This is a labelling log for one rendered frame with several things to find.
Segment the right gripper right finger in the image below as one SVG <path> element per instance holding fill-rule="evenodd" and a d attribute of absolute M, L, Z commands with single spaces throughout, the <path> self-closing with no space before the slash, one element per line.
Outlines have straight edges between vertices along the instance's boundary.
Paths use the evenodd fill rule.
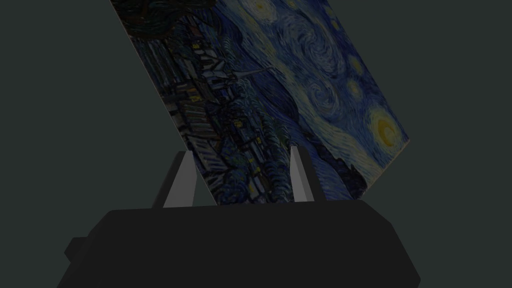
<path fill-rule="evenodd" d="M 312 159 L 305 147 L 290 147 L 289 173 L 295 202 L 325 202 L 327 200 Z"/>

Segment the blue starry night painting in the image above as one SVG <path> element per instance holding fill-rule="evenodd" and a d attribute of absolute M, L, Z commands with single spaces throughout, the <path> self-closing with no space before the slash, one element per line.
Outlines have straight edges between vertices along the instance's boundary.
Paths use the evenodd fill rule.
<path fill-rule="evenodd" d="M 287 203 L 291 147 L 358 200 L 409 142 L 327 0 L 110 0 L 218 205 Z"/>

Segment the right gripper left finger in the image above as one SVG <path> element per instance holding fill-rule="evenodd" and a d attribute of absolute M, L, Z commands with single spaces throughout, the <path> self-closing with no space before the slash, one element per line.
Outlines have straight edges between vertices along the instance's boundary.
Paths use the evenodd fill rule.
<path fill-rule="evenodd" d="M 178 151 L 155 197 L 152 208 L 191 207 L 197 182 L 192 151 Z"/>

